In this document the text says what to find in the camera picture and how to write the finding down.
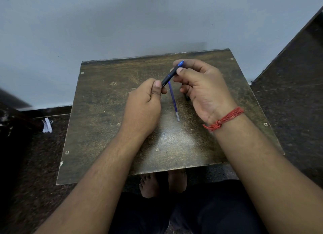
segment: wooden desk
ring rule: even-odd
[[[200,59],[219,68],[246,115],[282,151],[228,49],[88,61],[81,65],[57,184],[81,179],[119,130],[128,93],[148,78],[162,80],[176,59]],[[219,144],[202,126],[191,102],[179,92],[180,84],[172,82],[172,87],[180,122],[176,120],[170,93],[162,95],[159,126],[136,155],[130,175],[227,162]]]

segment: hand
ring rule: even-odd
[[[176,66],[182,60],[173,62]],[[237,107],[219,69],[200,60],[184,60],[177,69],[174,82],[181,82],[180,91],[193,102],[197,115],[213,124]]]
[[[161,111],[160,94],[166,94],[159,80],[149,78],[137,89],[131,91],[127,99],[120,131],[130,138],[144,141],[156,128]]]

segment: fingernail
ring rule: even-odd
[[[177,74],[179,74],[181,72],[181,70],[183,70],[183,67],[180,67],[176,70]]]
[[[157,88],[161,88],[162,87],[162,83],[161,83],[160,80],[156,80],[155,81],[155,87],[157,87]]]

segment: blue pen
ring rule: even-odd
[[[171,92],[171,96],[172,96],[172,99],[173,99],[173,104],[174,104],[174,108],[175,108],[175,112],[176,112],[177,121],[179,122],[180,121],[180,117],[179,117],[178,112],[177,112],[175,97],[174,97],[174,93],[173,93],[173,89],[172,89],[172,86],[171,86],[171,82],[170,81],[168,81],[168,86],[169,86],[169,90]]]
[[[177,66],[173,68],[173,70],[164,78],[164,80],[161,82],[161,87],[163,88],[171,79],[172,77],[176,74],[176,70],[183,65],[184,61],[181,61],[178,63]]]

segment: black pants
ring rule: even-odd
[[[164,233],[169,221],[194,234],[267,233],[239,180],[195,185],[181,194],[150,199],[122,193],[109,233]]]

